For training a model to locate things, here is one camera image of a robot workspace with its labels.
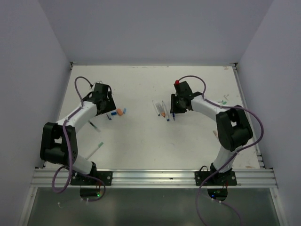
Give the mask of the orange capped marker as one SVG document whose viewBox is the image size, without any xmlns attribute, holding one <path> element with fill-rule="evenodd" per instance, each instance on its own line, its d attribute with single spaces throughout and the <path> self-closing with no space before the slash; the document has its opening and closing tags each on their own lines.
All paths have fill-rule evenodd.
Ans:
<svg viewBox="0 0 301 226">
<path fill-rule="evenodd" d="M 163 117 L 166 116 L 165 110 L 164 110 L 163 105 L 161 103 L 157 102 L 156 103 L 156 108 L 157 108 L 157 110 L 158 110 L 158 112 L 161 116 L 163 116 Z"/>
</svg>

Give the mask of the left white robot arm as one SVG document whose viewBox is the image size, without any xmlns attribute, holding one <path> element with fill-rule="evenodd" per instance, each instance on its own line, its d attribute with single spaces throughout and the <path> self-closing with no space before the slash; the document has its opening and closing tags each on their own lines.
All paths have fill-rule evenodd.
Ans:
<svg viewBox="0 0 301 226">
<path fill-rule="evenodd" d="M 57 122 L 48 122 L 43 127 L 40 158 L 81 173 L 87 185 L 98 179 L 95 164 L 78 154 L 77 132 L 92 118 L 116 110 L 111 87 L 96 83 L 80 105 Z"/>
</svg>

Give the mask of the dark blue capped marker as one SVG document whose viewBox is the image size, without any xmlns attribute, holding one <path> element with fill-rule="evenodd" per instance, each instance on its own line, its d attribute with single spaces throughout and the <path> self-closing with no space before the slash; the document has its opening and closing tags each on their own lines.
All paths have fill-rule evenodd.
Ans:
<svg viewBox="0 0 301 226">
<path fill-rule="evenodd" d="M 170 121 L 170 117 L 169 117 L 169 113 L 168 113 L 168 110 L 167 110 L 167 107 L 166 107 L 166 104 L 164 101 L 162 101 L 162 106 L 163 106 L 163 109 L 164 109 L 164 112 L 165 112 L 165 118 L 167 121 Z"/>
</svg>

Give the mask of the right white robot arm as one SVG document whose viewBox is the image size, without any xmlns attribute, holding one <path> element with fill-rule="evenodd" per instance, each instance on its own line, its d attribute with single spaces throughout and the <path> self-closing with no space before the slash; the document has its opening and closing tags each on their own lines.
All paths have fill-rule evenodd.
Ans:
<svg viewBox="0 0 301 226">
<path fill-rule="evenodd" d="M 173 114 L 195 111 L 216 122 L 220 150 L 210 172 L 210 181 L 220 185 L 226 180 L 226 173 L 232 170 L 234 153 L 244 147 L 253 138 L 253 132 L 244 109 L 221 106 L 206 99 L 201 92 L 192 92 L 186 81 L 174 83 L 175 93 L 171 95 Z"/>
</svg>

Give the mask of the light blue capped marker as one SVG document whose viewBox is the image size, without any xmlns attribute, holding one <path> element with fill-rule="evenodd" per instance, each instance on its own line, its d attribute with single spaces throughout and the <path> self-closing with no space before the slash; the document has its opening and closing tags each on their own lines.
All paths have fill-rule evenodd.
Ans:
<svg viewBox="0 0 301 226">
<path fill-rule="evenodd" d="M 157 108 L 157 106 L 156 106 L 156 103 L 155 103 L 154 101 L 152 101 L 152 104 L 153 104 L 154 109 L 155 109 L 155 111 L 156 111 L 156 115 L 157 115 L 157 116 L 160 116 L 160 112 L 159 112 L 159 110 L 158 110 L 158 108 Z"/>
</svg>

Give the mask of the black pen near left arm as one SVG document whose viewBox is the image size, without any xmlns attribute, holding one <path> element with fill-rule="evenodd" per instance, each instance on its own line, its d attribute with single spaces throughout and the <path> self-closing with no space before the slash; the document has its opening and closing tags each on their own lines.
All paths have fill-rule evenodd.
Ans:
<svg viewBox="0 0 301 226">
<path fill-rule="evenodd" d="M 97 132 L 101 132 L 100 129 L 95 126 L 91 121 L 88 121 L 88 123 L 97 131 Z"/>
</svg>

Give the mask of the orange pen cap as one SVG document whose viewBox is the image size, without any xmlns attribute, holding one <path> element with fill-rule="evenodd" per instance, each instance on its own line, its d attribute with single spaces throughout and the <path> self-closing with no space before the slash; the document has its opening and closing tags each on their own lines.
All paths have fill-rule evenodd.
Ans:
<svg viewBox="0 0 301 226">
<path fill-rule="evenodd" d="M 117 112 L 117 114 L 118 114 L 119 116 L 122 116 L 122 115 L 123 115 L 123 111 L 122 111 L 121 109 L 119 109 L 119 108 L 116 110 L 116 112 Z"/>
</svg>

